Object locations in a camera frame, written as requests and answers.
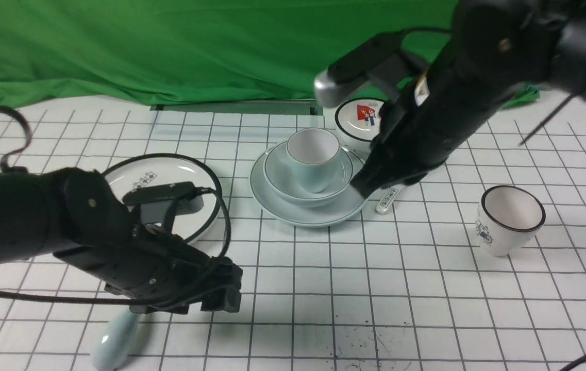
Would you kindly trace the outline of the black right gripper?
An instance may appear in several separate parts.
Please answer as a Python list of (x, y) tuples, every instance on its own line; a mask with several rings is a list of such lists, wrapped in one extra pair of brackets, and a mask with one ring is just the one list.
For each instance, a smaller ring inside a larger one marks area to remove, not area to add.
[(510, 97), (510, 53), (497, 46), (455, 46), (380, 111), (380, 134), (351, 180), (363, 197), (413, 185), (446, 162)]

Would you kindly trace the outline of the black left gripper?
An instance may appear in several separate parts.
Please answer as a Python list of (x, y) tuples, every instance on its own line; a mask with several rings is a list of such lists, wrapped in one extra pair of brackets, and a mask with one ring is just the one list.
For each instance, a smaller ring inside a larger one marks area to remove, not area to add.
[(225, 256), (208, 256), (182, 238), (140, 222), (66, 223), (53, 230), (53, 256), (129, 298), (138, 314), (236, 313), (243, 271)]

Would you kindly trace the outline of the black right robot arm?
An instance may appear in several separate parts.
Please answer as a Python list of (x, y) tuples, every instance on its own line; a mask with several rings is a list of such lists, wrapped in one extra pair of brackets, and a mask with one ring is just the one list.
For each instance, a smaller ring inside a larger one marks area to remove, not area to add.
[(413, 185), (528, 85), (586, 101), (586, 1), (461, 1), (436, 59), (380, 112), (381, 132), (351, 180), (369, 197)]

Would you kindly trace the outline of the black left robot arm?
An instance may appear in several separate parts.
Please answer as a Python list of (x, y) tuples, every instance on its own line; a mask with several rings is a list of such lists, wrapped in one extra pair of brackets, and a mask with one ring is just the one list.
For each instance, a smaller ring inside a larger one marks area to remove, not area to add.
[(0, 173), (0, 264), (52, 254), (105, 283), (120, 298), (39, 296), (0, 291), (0, 298), (75, 305), (128, 306), (137, 314), (236, 313), (243, 271), (225, 254), (210, 257), (173, 234), (181, 204), (217, 190), (189, 181), (129, 192), (118, 200), (97, 171), (65, 167), (41, 175), (24, 167)]

